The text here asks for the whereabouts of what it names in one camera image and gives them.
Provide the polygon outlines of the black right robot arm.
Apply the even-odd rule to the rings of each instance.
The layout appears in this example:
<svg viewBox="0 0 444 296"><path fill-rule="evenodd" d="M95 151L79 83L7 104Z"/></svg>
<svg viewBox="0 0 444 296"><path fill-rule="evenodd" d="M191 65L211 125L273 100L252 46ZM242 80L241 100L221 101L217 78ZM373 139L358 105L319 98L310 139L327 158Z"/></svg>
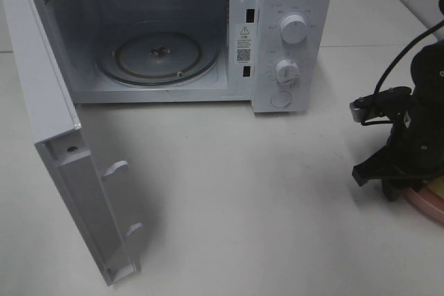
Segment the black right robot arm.
<svg viewBox="0 0 444 296"><path fill-rule="evenodd" d="M381 89L398 62L442 27L439 22L411 41L382 74L375 91L350 104L354 121L362 126L391 125L385 146L352 169L359 186L380 180L391 202L407 189L420 191L443 175L443 41L423 47L413 57L413 88Z"/></svg>

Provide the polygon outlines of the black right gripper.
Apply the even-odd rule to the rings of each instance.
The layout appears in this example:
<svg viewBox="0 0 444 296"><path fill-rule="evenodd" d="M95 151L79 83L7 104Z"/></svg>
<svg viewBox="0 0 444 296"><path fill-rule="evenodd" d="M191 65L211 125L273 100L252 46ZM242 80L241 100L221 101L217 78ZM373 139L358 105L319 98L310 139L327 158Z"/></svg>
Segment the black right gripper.
<svg viewBox="0 0 444 296"><path fill-rule="evenodd" d="M382 180L382 193L396 201L412 185L443 175L443 106L421 101L385 103L381 113L393 122L384 150L352 168L358 186Z"/></svg>

